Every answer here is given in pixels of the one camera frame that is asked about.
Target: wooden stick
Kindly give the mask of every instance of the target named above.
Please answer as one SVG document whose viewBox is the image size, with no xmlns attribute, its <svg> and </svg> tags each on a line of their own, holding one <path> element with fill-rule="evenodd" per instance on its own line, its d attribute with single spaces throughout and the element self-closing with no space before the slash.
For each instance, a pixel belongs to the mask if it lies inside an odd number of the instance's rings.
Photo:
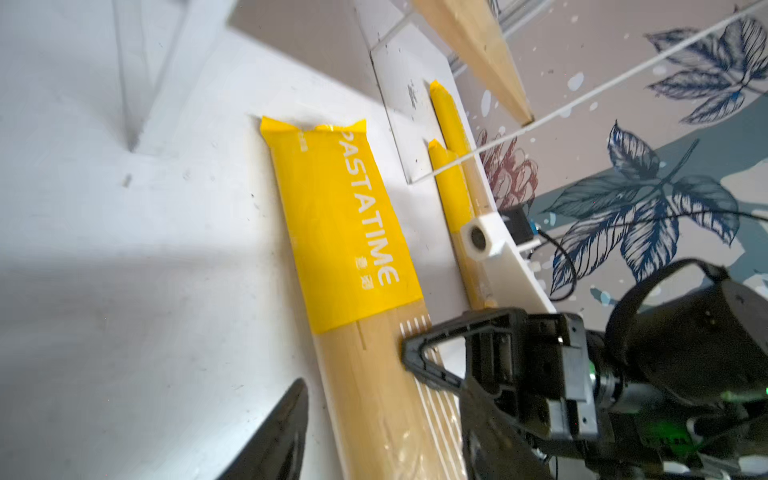
<svg viewBox="0 0 768 480">
<path fill-rule="evenodd" d="M 534 120 L 486 0 L 414 0 L 413 4 L 520 125 Z"/>
<path fill-rule="evenodd" d="M 432 161 L 433 168 L 439 168 L 456 159 L 456 153 L 447 151 L 437 140 L 433 140 L 429 142 L 429 159 Z M 460 232 L 462 226 L 475 217 L 464 170 L 461 168 L 446 170 L 438 175 L 435 181 L 437 181 L 445 221 L 448 224 L 453 252 L 462 274 L 469 305 L 473 310 L 481 310 L 485 307 L 485 296 L 480 287 L 482 283 L 480 272 L 477 263 L 467 256 Z"/>
<path fill-rule="evenodd" d="M 459 157 L 468 154 L 472 151 L 472 146 L 464 132 L 464 124 L 458 115 L 456 103 L 451 94 L 437 81 L 433 81 L 429 85 L 429 97 L 432 99 L 432 106 L 435 108 L 435 114 L 438 123 L 440 123 L 440 131 L 445 140 L 445 146 Z M 432 167 L 435 169 L 441 166 L 435 165 L 434 161 L 432 162 Z M 462 164 L 462 170 L 466 179 L 465 188 L 472 199 L 474 214 L 484 215 L 495 212 L 496 203 L 493 200 L 493 194 L 488 180 L 485 178 L 480 160 L 476 158 L 475 161 L 465 162 Z"/>
</svg>

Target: screw hole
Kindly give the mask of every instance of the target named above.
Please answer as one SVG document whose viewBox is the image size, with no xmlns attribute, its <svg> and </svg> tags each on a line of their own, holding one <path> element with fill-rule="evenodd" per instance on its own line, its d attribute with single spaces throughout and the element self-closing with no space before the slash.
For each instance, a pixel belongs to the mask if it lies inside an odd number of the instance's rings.
<svg viewBox="0 0 768 480">
<path fill-rule="evenodd" d="M 482 232 L 482 230 L 477 227 L 473 227 L 469 236 L 472 238 L 472 245 L 474 245 L 476 249 L 481 252 L 485 251 L 485 234 Z"/>
</svg>

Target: spaghetti package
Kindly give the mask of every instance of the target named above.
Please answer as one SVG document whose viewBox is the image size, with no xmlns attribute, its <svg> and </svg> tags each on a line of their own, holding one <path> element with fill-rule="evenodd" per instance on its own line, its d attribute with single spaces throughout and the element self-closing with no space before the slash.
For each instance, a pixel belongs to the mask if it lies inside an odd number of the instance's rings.
<svg viewBox="0 0 768 480">
<path fill-rule="evenodd" d="M 402 338 L 430 322 L 366 122 L 301 131 L 264 118 L 261 134 L 345 478 L 466 478 L 455 398 L 400 363 Z"/>
</svg>

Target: black cable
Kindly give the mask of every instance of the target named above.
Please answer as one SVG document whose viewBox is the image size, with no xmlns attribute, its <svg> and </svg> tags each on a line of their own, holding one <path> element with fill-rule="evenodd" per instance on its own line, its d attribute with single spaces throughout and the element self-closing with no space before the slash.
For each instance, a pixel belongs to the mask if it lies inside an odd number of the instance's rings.
<svg viewBox="0 0 768 480">
<path fill-rule="evenodd" d="M 560 243 L 557 240 L 547 235 L 541 228 L 538 228 L 536 230 L 538 231 L 539 235 L 541 235 L 542 237 L 544 237 L 545 240 L 547 240 L 549 243 L 554 245 L 554 248 L 560 250 L 560 253 L 563 254 L 563 257 L 565 257 L 565 261 L 568 263 L 568 266 L 571 268 L 571 272 L 573 273 L 573 275 L 571 275 L 571 288 L 569 289 L 568 293 L 566 293 L 565 295 L 559 298 L 549 299 L 550 302 L 562 302 L 563 300 L 566 300 L 569 296 L 573 295 L 573 292 L 576 291 L 576 276 L 578 275 L 576 271 L 576 266 L 574 265 L 574 261 L 571 260 L 571 256 L 568 255 L 568 252 L 565 251 L 565 248 L 563 248 L 563 246 L 560 245 Z"/>
<path fill-rule="evenodd" d="M 617 223 L 615 225 L 608 225 L 607 228 L 631 227 L 633 225 L 642 225 L 643 223 L 651 223 L 657 220 L 668 220 L 670 218 L 679 218 L 679 217 L 692 217 L 694 215 L 701 215 L 701 214 L 731 214 L 731 215 L 739 215 L 740 217 L 751 218 L 753 220 L 768 222 L 768 217 L 763 217 L 762 215 L 749 214 L 747 212 L 739 212 L 738 210 L 699 210 L 697 212 L 688 212 L 685 214 L 674 214 L 674 215 L 667 215 L 665 217 L 649 218 L 647 220 L 637 220 L 634 222 Z M 568 266 L 571 268 L 571 272 L 573 272 L 573 276 L 571 277 L 571 288 L 568 291 L 568 295 L 562 296 L 557 299 L 553 299 L 553 298 L 549 299 L 551 302 L 562 302 L 563 300 L 566 300 L 569 296 L 571 296 L 573 292 L 576 290 L 576 276 L 577 276 L 576 266 L 574 265 L 573 260 L 571 260 L 571 256 L 568 255 L 568 252 L 565 250 L 565 248 L 563 248 L 563 246 L 557 242 L 557 240 L 561 240 L 567 237 L 568 233 L 564 235 L 560 235 L 559 237 L 555 237 L 557 239 L 556 240 L 555 238 L 547 235 L 541 228 L 537 228 L 536 230 L 538 234 L 544 237 L 544 239 L 547 241 L 542 243 L 541 245 L 536 246 L 536 248 L 534 248 L 528 254 L 528 259 L 529 260 L 531 259 L 531 257 L 536 252 L 536 250 L 542 248 L 547 243 L 551 243 L 552 245 L 554 245 L 555 249 L 559 250 L 560 253 L 563 254 L 563 256 L 565 257 L 565 260 L 568 262 Z"/>
</svg>

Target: white wire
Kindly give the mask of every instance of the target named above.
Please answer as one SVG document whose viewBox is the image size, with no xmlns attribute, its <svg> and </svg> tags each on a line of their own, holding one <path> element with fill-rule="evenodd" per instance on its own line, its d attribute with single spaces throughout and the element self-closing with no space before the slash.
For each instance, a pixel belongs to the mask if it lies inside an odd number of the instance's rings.
<svg viewBox="0 0 768 480">
<path fill-rule="evenodd" d="M 541 119 L 539 119 L 539 120 L 537 120 L 537 121 L 535 121 L 533 123 L 530 123 L 530 124 L 526 125 L 525 127 L 521 128 L 520 130 L 516 131 L 513 134 L 509 134 L 509 135 L 505 135 L 503 137 L 499 137 L 496 140 L 490 141 L 490 142 L 488 142 L 485 145 L 477 147 L 476 149 L 474 149 L 473 151 L 471 151 L 468 154 L 464 155 L 463 157 L 459 157 L 456 160 L 443 165 L 442 167 L 438 168 L 437 170 L 433 170 L 432 172 L 426 174 L 423 177 L 417 178 L 415 180 L 409 180 L 409 184 L 410 185 L 415 185 L 415 184 L 417 184 L 419 182 L 423 182 L 424 180 L 428 180 L 430 178 L 433 178 L 434 176 L 436 176 L 438 174 L 441 174 L 442 172 L 448 170 L 449 168 L 455 167 L 456 165 L 459 165 L 461 162 L 469 160 L 470 158 L 473 158 L 477 154 L 480 154 L 480 153 L 482 153 L 482 152 L 484 152 L 486 150 L 490 150 L 493 147 L 496 147 L 497 145 L 503 144 L 507 140 L 511 140 L 512 138 L 515 138 L 515 137 L 518 137 L 520 135 L 526 134 L 529 131 L 534 130 L 535 128 L 538 128 L 538 127 L 542 126 L 543 124 L 546 124 L 547 122 L 549 122 L 553 118 L 556 118 L 561 113 L 564 113 L 566 111 L 570 111 L 573 107 L 586 102 L 587 100 L 589 100 L 590 98 L 593 98 L 596 95 L 599 95 L 603 91 L 606 91 L 608 88 L 611 88 L 611 87 L 616 86 L 617 84 L 620 84 L 622 81 L 628 79 L 632 75 L 634 75 L 636 73 L 639 73 L 640 71 L 645 70 L 646 68 L 650 67 L 651 65 L 653 65 L 655 63 L 658 63 L 660 60 L 664 60 L 665 58 L 668 58 L 668 57 L 678 53 L 679 51 L 683 50 L 687 46 L 692 45 L 693 43 L 695 43 L 695 42 L 699 41 L 700 39 L 706 37 L 707 35 L 709 35 L 713 31 L 717 31 L 717 30 L 720 30 L 721 28 L 725 28 L 731 22 L 733 22 L 734 20 L 737 20 L 737 19 L 739 19 L 739 18 L 741 18 L 741 17 L 743 17 L 745 15 L 748 15 L 748 14 L 750 14 L 750 13 L 756 11 L 756 10 L 759 10 L 767 2 L 768 2 L 768 0 L 759 0 L 758 2 L 753 3 L 749 7 L 746 7 L 745 9 L 743 9 L 743 10 L 741 10 L 739 12 L 734 13 L 730 17 L 725 18 L 724 20 L 722 20 L 720 22 L 717 22 L 716 24 L 712 25 L 709 28 L 705 28 L 704 30 L 699 31 L 695 35 L 691 35 L 690 37 L 686 38 L 685 40 L 681 41 L 680 43 L 675 44 L 675 46 L 670 47 L 667 50 L 662 51 L 660 54 L 656 55 L 655 57 L 651 58 L 650 60 L 646 60 L 643 63 L 637 65 L 636 67 L 630 68 L 629 70 L 627 70 L 623 74 L 617 76 L 616 78 L 614 78 L 612 80 L 609 80 L 609 81 L 606 81 L 605 83 L 603 83 L 599 87 L 595 88 L 592 91 L 589 91 L 586 94 L 583 94 L 582 96 L 580 96 L 576 100 L 572 101 L 571 103 L 566 104 L 566 105 L 558 108 L 557 110 L 553 111 L 552 113 L 550 113 L 546 117 L 543 117 L 543 118 L 541 118 Z"/>
</svg>

